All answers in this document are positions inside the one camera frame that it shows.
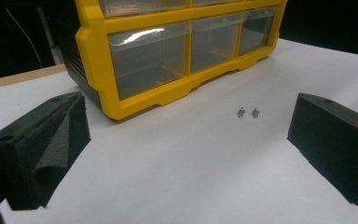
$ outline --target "white table surface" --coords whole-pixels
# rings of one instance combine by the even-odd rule
[[[72,91],[66,72],[0,88],[0,129]],[[86,98],[92,140],[48,208],[0,210],[8,224],[358,223],[286,140],[300,92],[358,112],[358,55],[280,39],[255,66],[122,122]]]

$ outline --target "plastic drawer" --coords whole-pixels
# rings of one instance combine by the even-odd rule
[[[277,12],[276,7],[246,11],[246,22],[243,23],[241,33],[240,55],[267,45],[271,24]]]
[[[193,6],[207,6],[219,3],[238,2],[240,0],[193,0]]]
[[[109,35],[120,100],[185,74],[189,22]]]
[[[234,57],[244,13],[202,18],[192,22],[191,73]]]
[[[105,17],[150,13],[186,6],[186,0],[100,0]]]

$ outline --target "cable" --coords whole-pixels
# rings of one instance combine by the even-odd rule
[[[16,24],[19,26],[19,28],[20,28],[20,29],[22,30],[22,32],[25,34],[25,36],[27,37],[28,41],[30,42],[32,48],[34,49],[34,54],[36,55],[36,58],[37,58],[37,60],[39,61],[40,68],[43,68],[42,61],[40,61],[39,54],[37,53],[36,48],[34,47],[34,43],[32,42],[31,38],[27,35],[27,33],[25,33],[25,31],[22,29],[22,27],[19,25],[19,23],[16,21],[16,19],[14,19],[14,17],[11,15],[10,11],[8,10],[8,8],[7,8],[7,14],[11,17],[11,19],[12,19],[14,22],[16,22]]]

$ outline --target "small screw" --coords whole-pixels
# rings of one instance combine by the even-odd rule
[[[260,110],[257,109],[257,107],[252,111],[252,115],[254,119],[258,119],[258,114],[260,113]]]
[[[243,115],[245,114],[245,110],[243,109],[243,107],[241,107],[241,109],[238,111],[238,118],[243,118]]]

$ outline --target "yellow frame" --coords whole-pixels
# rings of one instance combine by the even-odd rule
[[[188,95],[192,89],[206,80],[229,71],[243,70],[270,55],[275,50],[278,41],[286,2],[287,0],[242,0],[220,5],[192,7],[191,0],[188,0],[187,7],[183,9],[129,17],[105,18],[99,0],[76,0],[81,23],[81,28],[76,34],[76,43],[87,81],[99,93],[103,112],[112,119],[124,119],[152,105],[166,105]],[[108,34],[264,7],[278,7],[280,10],[271,24],[268,43],[265,47],[238,56],[240,41],[238,38],[235,57],[232,60],[190,75],[191,35],[187,35],[186,73],[184,77],[128,99],[119,100],[107,39]]]

